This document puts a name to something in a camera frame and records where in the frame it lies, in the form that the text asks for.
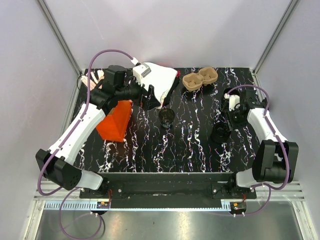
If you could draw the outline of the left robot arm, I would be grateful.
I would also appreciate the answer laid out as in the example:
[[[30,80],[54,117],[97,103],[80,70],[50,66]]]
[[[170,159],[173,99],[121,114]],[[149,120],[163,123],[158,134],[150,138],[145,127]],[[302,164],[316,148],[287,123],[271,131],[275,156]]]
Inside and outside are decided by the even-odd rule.
[[[133,69],[120,65],[106,68],[62,136],[48,150],[39,149],[36,153],[40,169],[38,192],[45,195],[41,181],[46,178],[59,189],[90,189],[95,197],[103,198],[108,193],[104,178],[74,166],[80,148],[120,101],[132,101],[147,111],[162,108],[176,76],[176,70],[151,62],[139,63]]]

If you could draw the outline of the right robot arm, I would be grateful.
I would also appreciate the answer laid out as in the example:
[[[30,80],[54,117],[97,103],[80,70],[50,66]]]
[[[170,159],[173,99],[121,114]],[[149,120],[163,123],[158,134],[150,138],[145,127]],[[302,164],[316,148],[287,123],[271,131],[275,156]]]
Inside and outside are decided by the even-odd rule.
[[[259,147],[250,169],[235,174],[235,181],[227,185],[228,195],[239,198],[245,188],[267,185],[281,190],[294,179],[299,147],[288,141],[273,122],[269,98],[256,98],[255,90],[227,88],[221,98],[221,111],[228,131],[250,125],[259,140]]]

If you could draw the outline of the black tall coffee cup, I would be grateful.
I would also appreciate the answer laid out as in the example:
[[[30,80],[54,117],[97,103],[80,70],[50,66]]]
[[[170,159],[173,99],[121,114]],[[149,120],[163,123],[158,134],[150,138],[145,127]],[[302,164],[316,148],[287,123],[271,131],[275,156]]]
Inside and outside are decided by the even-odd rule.
[[[172,126],[175,116],[175,112],[171,108],[163,108],[158,114],[161,125],[166,129]]]

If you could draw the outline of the orange paper bag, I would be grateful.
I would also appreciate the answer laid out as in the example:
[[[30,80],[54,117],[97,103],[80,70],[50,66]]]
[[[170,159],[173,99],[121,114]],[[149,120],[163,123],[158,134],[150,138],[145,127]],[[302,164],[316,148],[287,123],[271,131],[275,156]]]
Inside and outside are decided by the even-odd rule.
[[[121,100],[111,112],[101,121],[96,130],[105,141],[123,142],[132,114],[132,101]]]

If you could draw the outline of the black cup lid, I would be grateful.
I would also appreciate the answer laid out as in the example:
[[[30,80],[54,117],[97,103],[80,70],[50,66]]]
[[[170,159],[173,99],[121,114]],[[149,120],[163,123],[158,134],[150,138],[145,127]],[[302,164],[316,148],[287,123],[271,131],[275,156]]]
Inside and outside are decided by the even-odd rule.
[[[229,126],[226,123],[218,122],[214,124],[210,138],[212,141],[222,144],[228,141],[230,135]]]

